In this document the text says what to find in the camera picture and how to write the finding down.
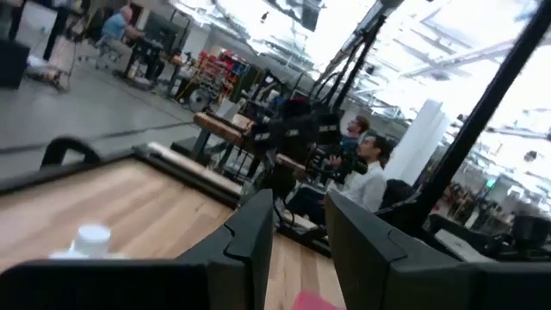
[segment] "blue shirt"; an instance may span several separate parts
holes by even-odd
[[[126,27],[127,22],[122,17],[122,14],[115,14],[109,17],[103,24],[102,36],[108,35],[112,39],[120,40]]]

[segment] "white bottle cap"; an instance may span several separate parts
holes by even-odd
[[[89,257],[104,257],[108,253],[111,231],[102,225],[84,225],[78,228],[78,235],[71,250]]]

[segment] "pink object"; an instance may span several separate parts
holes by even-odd
[[[302,291],[294,300],[293,310],[342,310],[314,293]]]

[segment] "white shirt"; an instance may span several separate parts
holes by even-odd
[[[343,195],[371,212],[379,210],[382,197],[387,189],[387,180],[381,164],[374,162],[368,165],[368,172],[356,176]]]

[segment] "desk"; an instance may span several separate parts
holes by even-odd
[[[164,146],[148,147],[198,177],[239,188]],[[112,252],[130,258],[173,258],[232,214],[228,206],[135,159],[2,195],[0,206],[0,233],[9,236],[0,240],[0,270],[67,248],[78,227],[90,222],[111,228]],[[291,309],[302,290],[344,305],[331,260],[275,235],[265,308]]]
[[[160,60],[161,51],[164,47],[157,42],[149,40],[147,38],[140,38],[136,40],[136,44],[132,49],[132,55],[128,60],[127,68],[124,71],[123,77],[128,77],[132,64],[138,57],[147,58],[147,72],[145,73],[145,79],[152,80],[155,72],[157,71],[157,63]]]
[[[202,128],[192,150],[194,158],[199,158],[202,155],[205,150],[205,146],[207,146],[211,133],[214,133],[218,137],[221,137],[224,141],[230,143],[230,145],[226,148],[224,156],[220,160],[220,164],[224,164],[228,160],[233,146],[245,146],[245,137],[240,131],[227,126],[221,121],[215,120],[206,113],[196,113],[193,118],[193,122]],[[235,115],[233,116],[232,123],[245,129],[247,125],[251,123],[251,120],[242,115]]]
[[[86,223],[111,228],[112,252],[173,258],[232,213],[132,159],[0,197],[0,205],[0,233],[9,236],[0,241],[0,270],[68,248]]]
[[[293,309],[297,294],[303,290],[344,308],[333,262],[291,239],[274,236],[264,309]]]

